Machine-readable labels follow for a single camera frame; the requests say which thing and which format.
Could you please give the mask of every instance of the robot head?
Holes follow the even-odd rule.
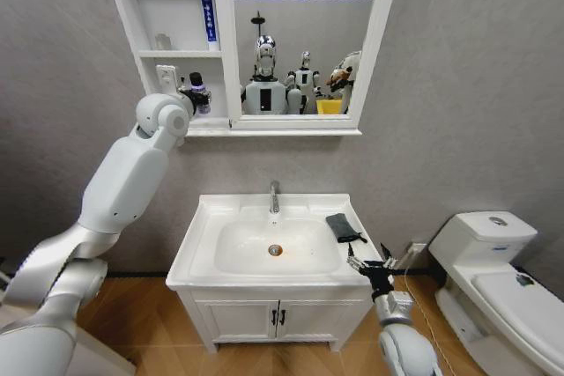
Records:
[[[330,87],[331,92],[340,90],[347,85],[353,85],[356,73],[359,70],[361,53],[361,51],[349,53],[331,72],[329,80],[325,83]]]
[[[276,42],[270,35],[261,35],[255,44],[256,73],[261,77],[272,77],[276,64]]]
[[[301,54],[301,68],[303,70],[309,69],[309,57],[310,53],[308,51],[305,51]]]

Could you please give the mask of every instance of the drain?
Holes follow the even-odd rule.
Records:
[[[275,257],[281,255],[283,251],[284,250],[282,249],[282,246],[279,246],[278,244],[272,244],[270,247],[268,247],[268,254]]]

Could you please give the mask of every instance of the mirror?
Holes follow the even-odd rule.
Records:
[[[347,114],[373,0],[234,0],[246,115]]]

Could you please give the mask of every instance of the sink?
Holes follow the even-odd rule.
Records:
[[[276,246],[273,253],[269,248]],[[233,222],[221,229],[215,253],[219,270],[247,275],[332,272],[341,265],[328,225],[315,220]]]
[[[369,285],[347,263],[348,244],[338,244],[325,218],[345,213],[368,243],[354,241],[362,260],[381,260],[347,194],[201,195],[167,285],[301,286]]]

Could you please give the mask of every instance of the gray wall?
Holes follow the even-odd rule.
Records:
[[[198,194],[348,192],[400,253],[465,210],[536,226],[524,258],[564,296],[564,0],[395,0],[350,138],[190,139],[106,258],[166,270]],[[142,95],[113,0],[0,0],[2,255],[70,225]]]

